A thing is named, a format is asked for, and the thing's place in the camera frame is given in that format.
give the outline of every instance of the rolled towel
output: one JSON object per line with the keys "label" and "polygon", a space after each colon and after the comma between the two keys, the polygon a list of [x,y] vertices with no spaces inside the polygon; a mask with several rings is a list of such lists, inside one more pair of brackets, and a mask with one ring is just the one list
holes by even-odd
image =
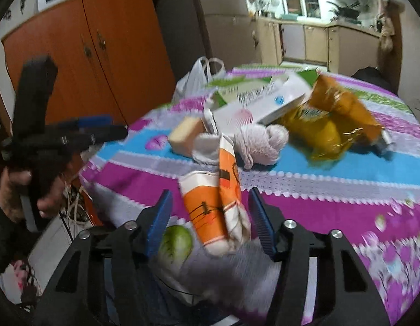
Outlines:
{"label": "rolled towel", "polygon": [[273,165],[278,162],[281,149],[289,140],[288,130],[281,125],[265,127],[249,124],[241,127],[234,134],[235,150],[245,162],[245,169],[252,168],[254,163]]}

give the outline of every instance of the hand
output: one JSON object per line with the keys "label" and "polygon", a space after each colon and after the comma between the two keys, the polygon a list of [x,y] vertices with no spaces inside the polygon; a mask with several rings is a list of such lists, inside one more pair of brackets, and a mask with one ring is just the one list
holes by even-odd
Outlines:
{"label": "hand", "polygon": [[[20,196],[17,186],[25,186],[30,183],[32,174],[29,171],[9,172],[6,167],[0,179],[0,207],[5,215],[14,223],[24,219]],[[63,202],[63,189],[65,184],[57,177],[47,196],[38,200],[38,209],[43,218],[53,218],[59,212]]]}

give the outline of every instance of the person's arm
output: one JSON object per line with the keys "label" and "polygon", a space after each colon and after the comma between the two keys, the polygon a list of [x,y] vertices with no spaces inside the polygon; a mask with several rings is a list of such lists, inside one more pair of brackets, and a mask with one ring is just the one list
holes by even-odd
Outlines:
{"label": "person's arm", "polygon": [[[24,219],[17,186],[28,185],[32,176],[30,172],[9,172],[5,168],[0,180],[0,273],[3,273],[15,252],[19,249],[21,228],[19,223]],[[64,184],[56,178],[50,193],[38,200],[42,217],[54,217],[61,208]]]}

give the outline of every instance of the white plastic bag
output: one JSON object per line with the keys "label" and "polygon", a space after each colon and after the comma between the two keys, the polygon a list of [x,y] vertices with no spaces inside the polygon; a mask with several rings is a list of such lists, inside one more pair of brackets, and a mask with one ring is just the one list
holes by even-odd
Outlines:
{"label": "white plastic bag", "polygon": [[[212,75],[210,71],[211,62],[220,65],[220,70],[214,75]],[[225,76],[225,73],[225,66],[222,60],[219,60],[218,58],[211,58],[209,60],[205,56],[200,57],[196,60],[192,70],[177,82],[172,101],[178,102],[180,99],[198,95],[207,83],[214,79],[222,78]]]}

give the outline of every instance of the sponge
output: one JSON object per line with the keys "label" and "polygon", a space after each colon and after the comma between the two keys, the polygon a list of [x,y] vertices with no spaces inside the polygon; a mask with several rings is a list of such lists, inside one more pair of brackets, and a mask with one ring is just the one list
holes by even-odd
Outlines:
{"label": "sponge", "polygon": [[200,118],[186,116],[169,134],[168,141],[172,151],[185,157],[192,157],[193,141],[197,135],[205,132]]}

